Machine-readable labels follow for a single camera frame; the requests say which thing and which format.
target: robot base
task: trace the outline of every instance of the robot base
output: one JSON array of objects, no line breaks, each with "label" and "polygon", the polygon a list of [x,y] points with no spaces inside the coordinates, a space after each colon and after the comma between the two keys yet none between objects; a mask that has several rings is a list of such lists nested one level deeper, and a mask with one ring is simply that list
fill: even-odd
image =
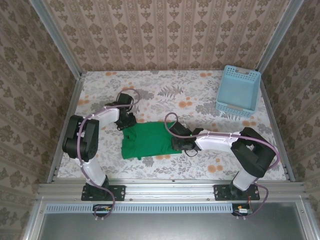
[{"label": "robot base", "polygon": [[230,184],[217,184],[213,186],[214,199],[216,201],[248,201],[250,196],[251,201],[260,200],[258,187],[251,184],[246,191],[239,191],[234,194]]},{"label": "robot base", "polygon": [[[110,190],[116,201],[124,201],[126,196],[125,185],[109,185],[106,180],[102,187]],[[82,201],[112,201],[112,197],[106,191],[86,183],[82,189]]]}]

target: basket handle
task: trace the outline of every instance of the basket handle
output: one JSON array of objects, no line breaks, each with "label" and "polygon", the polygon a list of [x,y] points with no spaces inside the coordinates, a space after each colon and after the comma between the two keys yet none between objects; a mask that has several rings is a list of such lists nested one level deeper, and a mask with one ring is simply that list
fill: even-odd
[{"label": "basket handle", "polygon": [[248,74],[250,73],[250,70],[245,69],[245,68],[242,68],[242,67],[237,67],[237,68],[235,69],[235,72],[236,72],[236,73],[239,73],[239,74],[248,75]]},{"label": "basket handle", "polygon": [[230,105],[230,104],[228,104],[228,108],[233,109],[233,110],[237,110],[237,111],[240,111],[240,112],[244,111],[244,109],[242,107],[233,106],[233,105]]}]

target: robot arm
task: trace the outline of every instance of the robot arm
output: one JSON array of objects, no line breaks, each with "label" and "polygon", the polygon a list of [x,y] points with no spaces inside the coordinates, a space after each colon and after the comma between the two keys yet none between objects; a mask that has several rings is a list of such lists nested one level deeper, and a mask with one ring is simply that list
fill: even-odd
[{"label": "robot arm", "polygon": [[80,164],[78,159],[77,138],[84,118],[78,115],[71,116],[62,142],[62,150],[71,159],[74,159],[86,173],[88,176],[87,184],[93,185],[92,182],[94,182],[98,186],[106,185],[108,178],[95,158],[98,151],[99,131],[110,123],[116,123],[118,130],[135,125],[137,123],[136,118],[132,113],[128,113],[129,107],[110,108],[112,106],[130,105],[132,102],[133,98],[131,96],[121,93],[116,102],[107,104],[85,122],[80,140],[80,154],[83,164]]},{"label": "robot arm", "polygon": [[265,144],[244,139],[251,138],[267,143],[250,127],[245,127],[241,132],[210,135],[211,132],[203,128],[196,128],[191,132],[176,122],[169,130],[179,136],[191,136],[189,138],[172,137],[172,146],[175,150],[218,150],[233,153],[242,166],[230,184],[231,193],[234,195],[246,191],[254,181],[262,178],[276,155]]}]

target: aluminum frame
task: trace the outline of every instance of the aluminum frame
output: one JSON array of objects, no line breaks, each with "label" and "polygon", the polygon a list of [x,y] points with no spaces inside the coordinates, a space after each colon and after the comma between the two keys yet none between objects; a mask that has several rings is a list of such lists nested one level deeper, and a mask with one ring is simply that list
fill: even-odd
[{"label": "aluminum frame", "polygon": [[284,14],[282,15],[279,24],[277,25],[272,38],[270,39],[258,65],[256,67],[257,71],[261,74],[265,71],[268,63],[270,62],[272,56],[275,54],[279,44],[284,38],[289,26],[294,20],[296,14],[298,13],[304,0],[292,0],[289,2]]},{"label": "aluminum frame", "polygon": [[[235,203],[234,201],[215,201],[213,186],[228,184],[226,180],[131,180],[113,179],[111,185],[126,185],[125,201],[121,204],[210,204]],[[268,203],[296,203],[304,234],[308,240],[319,239],[319,229],[311,212],[308,195],[302,182],[260,181],[269,189]],[[88,204],[81,201],[84,178],[57,180],[41,184],[36,197],[36,204],[31,213],[24,240],[36,240],[45,217],[48,204]],[[261,202],[266,195],[259,189]],[[110,201],[95,201],[95,204],[110,204]]]},{"label": "aluminum frame", "polygon": [[81,67],[79,66],[77,60],[73,57],[72,51],[68,47],[68,44],[63,38],[63,34],[59,31],[55,24],[55,21],[50,15],[50,12],[46,8],[44,1],[42,0],[30,0],[34,10],[41,19],[41,22],[45,26],[45,29],[49,32],[52,40],[63,56],[66,64],[74,75],[75,79],[78,81],[81,77]]},{"label": "aluminum frame", "polygon": [[63,127],[61,130],[61,134],[59,137],[59,141],[58,141],[58,145],[56,147],[55,153],[54,153],[54,157],[53,157],[53,161],[52,161],[52,165],[50,168],[50,172],[47,178],[47,183],[51,183],[53,181],[53,178],[55,176],[55,172],[58,169],[57,166],[61,163],[62,160],[62,156],[63,156],[63,151],[62,151],[62,143],[64,141],[64,136],[66,134],[67,131],[67,127],[68,127],[68,121],[70,119],[70,117],[75,113],[76,108],[77,108],[77,104],[80,98],[80,94],[84,85],[84,80],[86,78],[86,73],[81,75],[81,79],[79,81],[75,82],[75,86],[73,89],[73,94],[70,100],[70,105],[68,108],[68,111],[66,112],[65,115],[65,119],[64,119],[64,123],[63,123]]},{"label": "aluminum frame", "polygon": [[280,135],[280,131],[276,122],[276,118],[274,115],[274,112],[272,111],[272,107],[271,107],[271,103],[270,100],[268,98],[268,94],[264,85],[264,81],[261,78],[261,82],[260,82],[260,89],[261,89],[261,93],[262,93],[262,98],[265,104],[265,109],[266,112],[268,114],[269,117],[269,121],[270,121],[270,125],[273,131],[273,136],[274,136],[274,140],[276,143],[276,146],[278,148],[280,157],[281,157],[281,162],[284,164],[284,170],[285,173],[288,175],[288,178],[291,182],[296,181],[295,176],[294,176],[294,172],[291,168],[290,162],[289,162],[289,158],[285,149],[285,145],[282,141],[281,135]]}]

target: wire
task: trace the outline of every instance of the wire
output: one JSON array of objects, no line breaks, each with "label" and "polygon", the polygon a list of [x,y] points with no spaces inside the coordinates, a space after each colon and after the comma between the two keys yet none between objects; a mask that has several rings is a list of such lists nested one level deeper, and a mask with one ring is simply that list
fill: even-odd
[{"label": "wire", "polygon": [[190,155],[187,153],[186,150],[184,150],[184,153],[185,153],[185,155],[187,155],[188,157],[192,158],[192,157],[195,157],[196,155],[198,155],[198,151],[197,151],[197,150],[195,150],[195,151],[196,151],[195,155],[192,155],[192,156],[190,156]]},{"label": "wire", "polygon": [[[78,157],[79,162],[80,162],[80,169],[81,169],[82,173],[84,174],[85,178],[91,183],[91,185],[95,186],[95,187],[98,188],[98,189],[101,189],[101,190],[106,191],[106,192],[107,192],[108,194],[110,194],[110,196],[112,197],[112,206],[111,206],[111,209],[110,209],[110,211],[104,216],[104,218],[109,217],[110,214],[111,214],[111,212],[114,210],[114,207],[115,207],[115,205],[116,205],[116,198],[115,198],[114,194],[113,194],[109,189],[107,189],[107,188],[105,188],[105,187],[103,187],[103,186],[99,186],[98,184],[96,184],[96,183],[89,177],[89,175],[86,173],[86,171],[84,170],[84,166],[83,166],[83,165],[84,165],[84,161],[83,161],[82,158],[81,158],[81,152],[80,152],[81,134],[82,134],[82,132],[83,132],[83,129],[84,129],[84,126],[85,126],[86,121],[87,121],[88,119],[94,117],[95,115],[101,114],[101,113],[103,113],[104,111],[106,111],[106,110],[108,110],[108,109],[115,109],[115,108],[120,108],[120,107],[121,107],[121,108],[123,108],[123,107],[131,107],[131,106],[134,106],[134,105],[138,104],[139,101],[140,101],[140,99],[141,99],[141,97],[140,97],[139,92],[138,92],[137,90],[133,89],[133,88],[128,88],[128,89],[124,89],[124,90],[120,91],[120,92],[118,93],[116,99],[118,99],[119,96],[120,96],[120,94],[121,94],[123,91],[126,91],[126,90],[132,90],[132,91],[136,92],[137,95],[138,95],[138,101],[135,102],[135,103],[132,103],[132,104],[123,104],[123,105],[115,105],[115,106],[104,106],[102,109],[100,109],[100,110],[98,110],[98,111],[96,111],[96,112],[94,112],[94,113],[86,116],[86,117],[82,120],[82,123],[80,124],[79,132],[78,132],[78,137],[77,137],[77,140],[76,140],[76,153],[77,153],[77,157]],[[94,215],[96,218],[98,218],[96,212],[97,212],[97,211],[95,210],[93,215]]]},{"label": "wire", "polygon": [[[98,209],[105,209],[105,210],[108,210],[108,207],[104,206],[104,205],[98,205],[94,208],[94,211],[93,211],[93,215],[95,216],[95,220],[97,220],[99,217],[97,216],[97,211]],[[101,220],[103,220],[104,218],[107,218],[107,215],[104,215],[101,217]]]},{"label": "wire", "polygon": [[[276,155],[276,160],[275,160],[275,162],[268,167],[267,171],[270,170],[270,169],[272,169],[273,167],[275,167],[275,166],[279,163],[279,161],[280,161],[280,154],[279,154],[279,152],[277,151],[277,149],[276,149],[274,146],[272,146],[272,145],[271,145],[269,142],[267,142],[267,141],[263,141],[263,140],[260,140],[260,139],[254,138],[254,137],[241,136],[241,135],[236,135],[236,134],[231,134],[231,133],[220,133],[220,132],[208,132],[208,133],[201,133],[201,134],[196,134],[196,135],[192,135],[192,136],[180,136],[180,135],[177,135],[177,134],[173,133],[172,131],[170,131],[170,129],[169,129],[168,126],[167,126],[167,118],[168,118],[170,115],[174,115],[176,122],[178,122],[178,115],[177,115],[175,112],[169,112],[169,113],[168,113],[167,115],[165,115],[165,117],[164,117],[164,127],[165,127],[165,129],[166,129],[171,135],[173,135],[174,137],[181,138],[181,139],[190,139],[190,138],[197,138],[197,137],[218,136],[218,137],[229,137],[229,138],[238,138],[238,139],[245,139],[245,140],[249,140],[249,141],[254,141],[254,142],[257,142],[257,143],[260,143],[260,144],[263,144],[263,145],[269,147],[271,150],[274,151],[274,153],[275,153],[275,155]],[[256,209],[256,211],[254,211],[254,212],[251,213],[250,215],[246,216],[246,218],[255,215],[255,214],[263,207],[263,205],[266,203],[267,198],[268,198],[268,196],[269,196],[269,190],[268,190],[265,186],[262,186],[262,185],[256,183],[257,180],[258,180],[258,177],[253,181],[253,184],[255,184],[255,185],[256,185],[257,187],[259,187],[259,188],[265,189],[266,194],[265,194],[265,197],[264,197],[261,205]]]},{"label": "wire", "polygon": [[252,211],[254,210],[254,208],[252,207],[252,204],[251,204],[251,197],[250,195],[248,194],[248,203],[250,205],[250,208],[252,209]]}]

